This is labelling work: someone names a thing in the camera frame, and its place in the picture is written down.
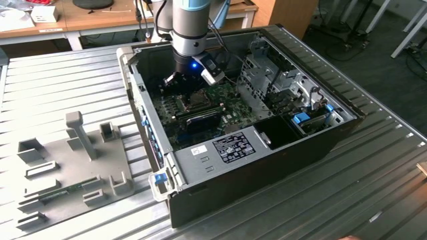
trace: metal table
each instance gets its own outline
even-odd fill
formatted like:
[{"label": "metal table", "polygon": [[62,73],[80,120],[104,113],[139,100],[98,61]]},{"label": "metal table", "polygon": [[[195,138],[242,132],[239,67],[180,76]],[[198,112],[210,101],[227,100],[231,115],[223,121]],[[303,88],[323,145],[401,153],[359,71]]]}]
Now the metal table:
[{"label": "metal table", "polygon": [[64,109],[80,110],[90,122],[120,125],[136,194],[34,233],[27,239],[425,239],[427,184],[417,163],[426,161],[426,138],[355,85],[309,47],[277,26],[283,44],[329,79],[337,91],[369,113],[354,134],[321,162],[255,192],[231,206],[172,229],[166,204],[148,187],[151,172],[143,142],[122,86],[116,46],[15,58],[2,71],[0,233],[15,228],[15,162],[10,142],[23,135],[43,141],[58,132]]}]

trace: power supply label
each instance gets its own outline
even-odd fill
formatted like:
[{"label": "power supply label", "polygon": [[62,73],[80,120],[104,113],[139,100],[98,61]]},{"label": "power supply label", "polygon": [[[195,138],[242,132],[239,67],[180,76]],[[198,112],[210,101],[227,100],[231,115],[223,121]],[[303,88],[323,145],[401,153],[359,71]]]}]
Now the power supply label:
[{"label": "power supply label", "polygon": [[214,141],[214,146],[227,164],[257,152],[243,132]]}]

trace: white table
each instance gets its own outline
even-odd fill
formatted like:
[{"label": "white table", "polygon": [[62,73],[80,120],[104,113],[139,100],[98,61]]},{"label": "white table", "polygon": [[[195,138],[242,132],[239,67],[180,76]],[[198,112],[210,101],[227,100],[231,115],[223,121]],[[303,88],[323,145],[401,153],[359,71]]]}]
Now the white table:
[{"label": "white table", "polygon": [[423,27],[425,23],[427,22],[427,0],[422,0],[423,1],[423,6],[419,8],[415,16],[413,17],[411,21],[409,22],[406,28],[403,29],[405,32],[409,32],[409,30],[411,29],[414,23],[418,20],[418,24],[415,25],[415,27],[413,28],[411,32],[407,34],[405,40],[402,41],[401,45],[398,46],[398,48],[395,49],[394,53],[391,54],[393,58],[397,58],[398,55],[401,54],[402,50],[406,48],[406,46],[409,45],[410,41],[413,40],[415,34],[418,33],[418,31],[421,30],[421,28]]}]

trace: green circuit board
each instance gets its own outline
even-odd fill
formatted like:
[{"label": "green circuit board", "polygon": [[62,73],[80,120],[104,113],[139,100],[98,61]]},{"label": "green circuit board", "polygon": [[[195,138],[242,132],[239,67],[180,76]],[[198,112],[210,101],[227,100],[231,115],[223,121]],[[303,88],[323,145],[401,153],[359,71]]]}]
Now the green circuit board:
[{"label": "green circuit board", "polygon": [[[237,88],[230,83],[203,88],[195,94],[192,103],[199,104],[199,109],[190,109],[188,106],[191,104],[186,104],[182,95],[152,99],[152,104],[175,150],[238,131],[258,121],[253,114],[253,109],[242,100]],[[221,114],[219,125],[202,132],[188,134],[184,130],[186,120],[210,113]]]}]

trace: cardboard box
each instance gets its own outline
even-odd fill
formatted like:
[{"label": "cardboard box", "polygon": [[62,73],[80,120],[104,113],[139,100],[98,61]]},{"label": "cardboard box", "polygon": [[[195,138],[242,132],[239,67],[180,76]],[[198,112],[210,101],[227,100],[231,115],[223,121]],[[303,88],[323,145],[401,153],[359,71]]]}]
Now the cardboard box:
[{"label": "cardboard box", "polygon": [[59,11],[55,6],[35,6],[31,12],[31,18],[35,23],[56,23],[59,20]]}]

